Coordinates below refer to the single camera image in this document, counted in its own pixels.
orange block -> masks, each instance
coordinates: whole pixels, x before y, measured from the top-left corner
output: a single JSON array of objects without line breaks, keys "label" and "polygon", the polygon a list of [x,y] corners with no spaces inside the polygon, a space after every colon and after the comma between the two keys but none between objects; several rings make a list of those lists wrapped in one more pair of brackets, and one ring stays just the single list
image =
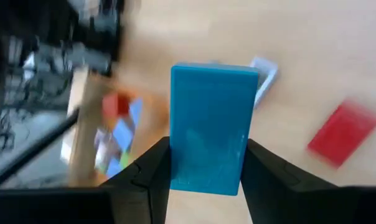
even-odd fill
[{"label": "orange block", "polygon": [[102,99],[104,118],[118,118],[128,115],[130,98],[127,95],[110,93]]}]

red block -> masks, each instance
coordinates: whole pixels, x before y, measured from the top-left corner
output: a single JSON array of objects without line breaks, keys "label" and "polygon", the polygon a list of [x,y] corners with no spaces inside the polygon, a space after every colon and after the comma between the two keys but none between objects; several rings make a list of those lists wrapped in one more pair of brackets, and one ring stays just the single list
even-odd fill
[{"label": "red block", "polygon": [[310,151],[339,167],[376,128],[376,113],[352,101],[337,107],[308,144]]},{"label": "red block", "polygon": [[117,93],[106,95],[102,99],[102,112],[106,118],[117,118],[128,115],[129,97]]}]

wooden table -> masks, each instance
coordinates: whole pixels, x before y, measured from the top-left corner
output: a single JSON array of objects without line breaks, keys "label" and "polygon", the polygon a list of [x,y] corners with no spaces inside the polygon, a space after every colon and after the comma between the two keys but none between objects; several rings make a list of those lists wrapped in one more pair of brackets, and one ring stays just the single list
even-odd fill
[{"label": "wooden table", "polygon": [[[266,57],[280,78],[255,110],[250,137],[334,184],[376,185],[376,131],[337,170],[305,150],[344,98],[376,109],[376,0],[141,0],[130,8],[121,83],[169,95],[176,62]],[[246,223],[247,212],[242,191],[171,191],[167,222]]]}]

black cable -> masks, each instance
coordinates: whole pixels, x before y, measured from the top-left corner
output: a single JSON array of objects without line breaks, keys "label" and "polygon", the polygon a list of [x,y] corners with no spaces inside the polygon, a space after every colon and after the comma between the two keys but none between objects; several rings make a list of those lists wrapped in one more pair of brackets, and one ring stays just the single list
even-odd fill
[{"label": "black cable", "polygon": [[46,150],[57,138],[69,130],[76,122],[79,109],[75,110],[63,123],[51,130],[44,137],[36,141],[30,148],[25,150],[20,156],[11,161],[3,170],[0,170],[0,185],[5,183],[8,178],[16,174],[22,167],[33,160],[42,151]]}]

